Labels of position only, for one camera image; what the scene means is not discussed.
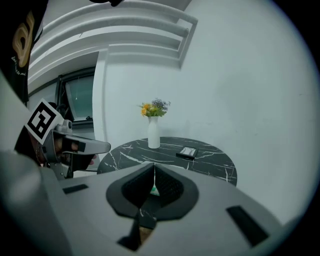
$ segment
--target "yellow flower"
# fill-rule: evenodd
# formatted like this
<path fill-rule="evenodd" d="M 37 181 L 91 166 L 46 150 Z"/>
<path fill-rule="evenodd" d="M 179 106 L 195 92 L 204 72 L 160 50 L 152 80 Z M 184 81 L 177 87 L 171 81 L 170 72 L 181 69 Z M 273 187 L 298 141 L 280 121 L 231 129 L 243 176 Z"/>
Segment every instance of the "yellow flower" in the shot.
<path fill-rule="evenodd" d="M 143 108 L 146 109 L 146 110 L 148 110 L 148 109 L 150 108 L 150 104 L 149 104 L 149 103 L 144 104 L 144 105 L 143 105 Z"/>
<path fill-rule="evenodd" d="M 141 115 L 145 116 L 146 113 L 147 113 L 147 110 L 143 107 L 143 108 L 141 109 Z"/>

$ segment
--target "black marble table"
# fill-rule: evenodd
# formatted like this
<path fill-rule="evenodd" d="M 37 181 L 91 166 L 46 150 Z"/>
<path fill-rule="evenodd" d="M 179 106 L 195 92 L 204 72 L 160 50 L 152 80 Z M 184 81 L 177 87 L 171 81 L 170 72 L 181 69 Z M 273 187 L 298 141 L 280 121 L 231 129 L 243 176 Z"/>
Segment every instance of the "black marble table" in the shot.
<path fill-rule="evenodd" d="M 197 148 L 194 160 L 176 157 L 183 146 Z M 97 173 L 108 173 L 136 166 L 145 161 L 183 167 L 208 177 L 216 177 L 237 185 L 237 171 L 232 160 L 210 144 L 181 137 L 161 137 L 160 147 L 148 147 L 148 139 L 137 139 L 111 150 L 99 164 Z"/>

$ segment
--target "white vase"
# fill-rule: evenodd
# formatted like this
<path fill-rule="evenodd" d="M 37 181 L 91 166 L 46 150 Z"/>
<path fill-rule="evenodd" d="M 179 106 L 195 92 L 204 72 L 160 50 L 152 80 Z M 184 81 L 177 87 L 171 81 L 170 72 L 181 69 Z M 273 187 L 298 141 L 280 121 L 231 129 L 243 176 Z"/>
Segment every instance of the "white vase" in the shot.
<path fill-rule="evenodd" d="M 160 148 L 160 133 L 158 127 L 158 116 L 148 116 L 148 147 L 150 149 Z"/>

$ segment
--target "person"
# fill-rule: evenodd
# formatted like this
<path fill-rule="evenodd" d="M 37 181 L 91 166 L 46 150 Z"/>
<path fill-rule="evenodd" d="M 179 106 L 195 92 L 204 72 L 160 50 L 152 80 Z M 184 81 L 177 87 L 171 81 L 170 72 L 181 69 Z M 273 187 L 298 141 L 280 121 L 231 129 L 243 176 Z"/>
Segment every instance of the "person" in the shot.
<path fill-rule="evenodd" d="M 95 3 L 111 2 L 112 6 L 118 5 L 122 0 L 90 0 Z M 42 33 L 42 22 L 47 9 L 48 0 L 18 0 L 6 2 L 6 16 L 4 31 L 1 34 L 2 51 L 0 68 L 8 83 L 23 103 L 28 98 L 28 69 L 31 51 Z M 54 141 L 54 149 L 57 155 L 63 148 L 61 138 Z M 39 166 L 44 164 L 45 157 L 41 150 L 37 150 L 39 143 L 23 127 L 15 150 L 33 159 Z M 73 151 L 78 146 L 71 145 Z"/>

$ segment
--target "round table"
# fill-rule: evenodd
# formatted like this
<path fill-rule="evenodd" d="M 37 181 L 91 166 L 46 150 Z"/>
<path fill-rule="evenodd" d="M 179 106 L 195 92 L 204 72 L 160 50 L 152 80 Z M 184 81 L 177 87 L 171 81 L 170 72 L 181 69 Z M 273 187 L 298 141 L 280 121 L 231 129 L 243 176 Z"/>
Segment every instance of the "round table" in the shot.
<path fill-rule="evenodd" d="M 176 157 L 183 146 L 197 148 L 194 160 Z M 137 139 L 111 150 L 99 164 L 97 173 L 108 173 L 136 166 L 143 162 L 183 167 L 209 177 L 216 177 L 237 185 L 237 171 L 231 159 L 220 149 L 210 144 L 181 137 L 161 137 L 160 147 L 148 147 L 148 139 Z"/>

